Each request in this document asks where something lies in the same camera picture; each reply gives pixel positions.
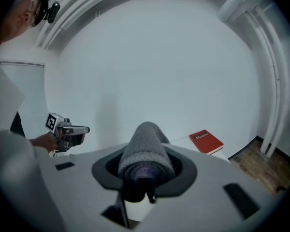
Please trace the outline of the white mesh panel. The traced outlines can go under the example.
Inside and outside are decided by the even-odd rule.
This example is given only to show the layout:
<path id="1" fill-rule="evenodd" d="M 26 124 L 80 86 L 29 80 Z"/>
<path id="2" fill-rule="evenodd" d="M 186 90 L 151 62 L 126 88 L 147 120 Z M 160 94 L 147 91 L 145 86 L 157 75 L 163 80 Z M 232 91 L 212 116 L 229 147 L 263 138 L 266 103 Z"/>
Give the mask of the white mesh panel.
<path id="1" fill-rule="evenodd" d="M 4 61 L 1 66 L 25 96 L 18 110 L 25 137 L 34 139 L 47 133 L 44 65 Z"/>

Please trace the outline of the white ceiling conduit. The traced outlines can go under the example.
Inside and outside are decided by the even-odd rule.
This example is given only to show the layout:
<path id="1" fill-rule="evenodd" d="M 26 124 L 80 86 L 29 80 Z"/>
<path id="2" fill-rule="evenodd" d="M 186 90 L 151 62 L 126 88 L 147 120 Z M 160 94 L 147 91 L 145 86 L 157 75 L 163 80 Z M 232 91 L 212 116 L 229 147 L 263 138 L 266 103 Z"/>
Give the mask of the white ceiling conduit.
<path id="1" fill-rule="evenodd" d="M 35 47 L 47 49 L 51 42 L 55 39 L 58 32 L 61 31 L 61 26 L 71 19 L 71 16 L 78 9 L 85 7 L 85 3 L 89 0 L 57 0 L 60 4 L 59 12 L 52 24 L 45 22 L 37 37 Z"/>

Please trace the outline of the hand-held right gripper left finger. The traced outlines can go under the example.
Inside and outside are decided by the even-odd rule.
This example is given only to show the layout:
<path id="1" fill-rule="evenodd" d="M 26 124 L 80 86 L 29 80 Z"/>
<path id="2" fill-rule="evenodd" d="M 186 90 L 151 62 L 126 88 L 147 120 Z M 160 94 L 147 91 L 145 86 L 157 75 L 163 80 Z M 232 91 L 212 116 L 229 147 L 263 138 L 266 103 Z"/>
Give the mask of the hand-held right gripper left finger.
<path id="1" fill-rule="evenodd" d="M 92 175 L 92 165 L 119 150 L 113 146 L 97 151 L 52 158 L 41 147 L 36 160 L 54 200 L 66 232 L 128 232 L 128 229 L 102 216 L 114 205 L 117 191 L 104 189 Z"/>

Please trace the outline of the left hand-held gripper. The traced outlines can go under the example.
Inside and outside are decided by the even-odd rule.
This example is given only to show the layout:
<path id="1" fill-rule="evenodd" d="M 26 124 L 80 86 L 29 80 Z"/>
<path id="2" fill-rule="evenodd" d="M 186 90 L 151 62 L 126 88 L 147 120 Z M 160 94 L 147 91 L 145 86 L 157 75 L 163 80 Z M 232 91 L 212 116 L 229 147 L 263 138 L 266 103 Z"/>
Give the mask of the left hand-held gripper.
<path id="1" fill-rule="evenodd" d="M 72 135 L 71 145 L 81 145 L 85 139 L 85 134 L 90 132 L 89 127 L 71 126 L 69 118 L 62 117 L 56 113 L 49 113 L 46 119 L 45 127 L 52 132 L 58 144 L 57 152 L 66 152 L 69 149 L 70 143 L 61 139 L 59 131 L 63 134 Z"/>

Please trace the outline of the red book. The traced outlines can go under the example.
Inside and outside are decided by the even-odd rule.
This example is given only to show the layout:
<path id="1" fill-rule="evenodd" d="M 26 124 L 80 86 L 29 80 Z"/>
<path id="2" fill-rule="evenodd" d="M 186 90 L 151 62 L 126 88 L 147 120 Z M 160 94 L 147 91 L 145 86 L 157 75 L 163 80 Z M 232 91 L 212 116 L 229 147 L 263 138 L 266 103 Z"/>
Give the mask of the red book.
<path id="1" fill-rule="evenodd" d="M 224 147 L 224 144 L 207 130 L 191 134 L 189 138 L 201 153 L 207 155 L 212 155 Z"/>

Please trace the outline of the grey cloth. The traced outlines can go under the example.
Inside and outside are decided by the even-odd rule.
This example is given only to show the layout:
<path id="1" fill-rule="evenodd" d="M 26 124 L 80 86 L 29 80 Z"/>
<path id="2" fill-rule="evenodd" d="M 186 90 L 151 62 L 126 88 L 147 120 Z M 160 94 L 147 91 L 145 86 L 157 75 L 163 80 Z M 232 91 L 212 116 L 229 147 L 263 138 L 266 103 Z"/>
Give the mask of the grey cloth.
<path id="1" fill-rule="evenodd" d="M 155 203 L 156 187 L 175 178 L 175 171 L 163 144 L 168 138 L 153 122 L 140 124 L 125 147 L 118 165 L 124 181 L 124 199 L 141 202 L 145 196 Z"/>

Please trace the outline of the thick white pipe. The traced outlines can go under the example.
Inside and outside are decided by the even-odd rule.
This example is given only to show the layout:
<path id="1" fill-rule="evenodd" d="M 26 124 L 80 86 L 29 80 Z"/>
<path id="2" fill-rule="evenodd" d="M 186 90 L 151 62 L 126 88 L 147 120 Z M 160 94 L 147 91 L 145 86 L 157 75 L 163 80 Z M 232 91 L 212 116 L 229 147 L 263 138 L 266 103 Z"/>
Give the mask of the thick white pipe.
<path id="1" fill-rule="evenodd" d="M 217 12 L 216 17 L 222 22 L 226 21 L 243 1 L 244 0 L 226 0 Z"/>

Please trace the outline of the thin white pipe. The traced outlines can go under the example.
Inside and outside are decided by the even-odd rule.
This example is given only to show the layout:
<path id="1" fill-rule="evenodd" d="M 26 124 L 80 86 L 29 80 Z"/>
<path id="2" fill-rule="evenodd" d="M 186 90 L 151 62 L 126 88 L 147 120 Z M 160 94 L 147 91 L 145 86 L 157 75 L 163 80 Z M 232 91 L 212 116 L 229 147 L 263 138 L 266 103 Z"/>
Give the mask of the thin white pipe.
<path id="1" fill-rule="evenodd" d="M 272 69 L 272 65 L 271 65 L 271 62 L 270 62 L 270 56 L 269 56 L 269 53 L 268 53 L 268 49 L 266 47 L 266 44 L 265 44 L 265 41 L 264 41 L 264 38 L 261 34 L 261 31 L 260 31 L 260 27 L 264 27 L 264 23 L 260 20 L 260 17 L 257 15 L 253 15 L 252 13 L 247 13 L 247 19 L 249 20 L 249 22 L 251 23 L 251 25 L 253 26 L 259 40 L 260 40 L 260 43 L 262 44 L 262 47 L 264 49 L 264 52 L 265 52 L 265 55 L 267 57 L 267 67 L 269 68 L 269 76 L 268 78 L 270 79 L 271 81 L 271 90 L 272 90 L 272 104 L 271 104 L 271 110 L 270 110 L 270 116 L 273 116 L 274 115 L 274 112 L 275 112 L 275 106 L 274 106 L 274 94 L 275 94 L 275 84 L 274 84 L 274 72 L 273 72 L 273 69 Z"/>
<path id="2" fill-rule="evenodd" d="M 256 7 L 256 13 L 264 23 L 264 27 L 260 27 L 260 31 L 268 49 L 274 72 L 275 112 L 273 116 L 270 116 L 269 125 L 260 149 L 261 153 L 269 159 L 274 153 L 287 122 L 290 80 L 288 77 L 287 58 L 273 22 L 261 8 Z"/>

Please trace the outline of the person's left hand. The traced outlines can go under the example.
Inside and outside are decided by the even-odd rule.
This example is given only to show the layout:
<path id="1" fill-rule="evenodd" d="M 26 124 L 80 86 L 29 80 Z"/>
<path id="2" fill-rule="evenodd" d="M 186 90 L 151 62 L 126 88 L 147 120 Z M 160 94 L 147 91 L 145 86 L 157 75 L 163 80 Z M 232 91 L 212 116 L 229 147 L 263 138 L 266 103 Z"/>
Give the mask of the person's left hand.
<path id="1" fill-rule="evenodd" d="M 43 147 L 50 153 L 53 150 L 59 150 L 58 142 L 55 135 L 52 132 L 48 132 L 39 137 L 39 146 Z"/>

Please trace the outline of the white table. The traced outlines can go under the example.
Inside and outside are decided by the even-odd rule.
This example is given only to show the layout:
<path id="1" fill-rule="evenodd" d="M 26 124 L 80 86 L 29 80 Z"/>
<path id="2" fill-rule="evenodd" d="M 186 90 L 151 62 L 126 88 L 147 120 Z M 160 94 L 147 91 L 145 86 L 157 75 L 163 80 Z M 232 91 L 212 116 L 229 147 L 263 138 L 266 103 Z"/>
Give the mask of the white table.
<path id="1" fill-rule="evenodd" d="M 178 146 L 178 147 L 187 148 L 187 149 L 190 149 L 190 150 L 193 150 L 196 152 L 200 152 L 198 150 L 198 148 L 194 145 L 194 143 L 190 140 L 189 137 L 181 138 L 178 140 L 173 140 L 173 141 L 171 141 L 171 144 Z M 230 161 L 227 159 L 227 157 L 225 157 L 220 150 L 217 151 L 216 153 L 212 154 L 211 156 L 215 156 L 217 158 L 220 158 L 220 159 L 225 160 L 228 163 L 230 163 Z"/>

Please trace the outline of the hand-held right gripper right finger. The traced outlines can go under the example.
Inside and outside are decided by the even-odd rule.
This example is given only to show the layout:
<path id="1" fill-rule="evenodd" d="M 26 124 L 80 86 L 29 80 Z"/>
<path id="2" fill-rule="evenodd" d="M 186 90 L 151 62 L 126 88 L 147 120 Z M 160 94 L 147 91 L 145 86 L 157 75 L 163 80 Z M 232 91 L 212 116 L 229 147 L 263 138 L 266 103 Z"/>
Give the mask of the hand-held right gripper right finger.
<path id="1" fill-rule="evenodd" d="M 277 207 L 278 197 L 226 160 L 175 145 L 168 147 L 194 162 L 197 177 L 181 196 L 159 198 L 140 224 L 140 232 L 249 232 Z M 232 183 L 259 207 L 247 219 L 242 218 L 223 188 Z"/>

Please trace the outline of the eyeglasses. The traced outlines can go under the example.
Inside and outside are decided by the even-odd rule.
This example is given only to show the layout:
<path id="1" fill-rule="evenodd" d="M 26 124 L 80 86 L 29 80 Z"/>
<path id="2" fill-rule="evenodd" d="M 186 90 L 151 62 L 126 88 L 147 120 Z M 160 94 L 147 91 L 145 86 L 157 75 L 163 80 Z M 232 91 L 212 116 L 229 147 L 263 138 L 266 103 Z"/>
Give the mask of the eyeglasses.
<path id="1" fill-rule="evenodd" d="M 30 20 L 28 22 L 28 28 L 32 28 L 36 26 L 38 21 L 39 13 L 41 10 L 42 2 L 41 0 L 31 0 L 28 6 L 27 12 L 31 14 Z"/>

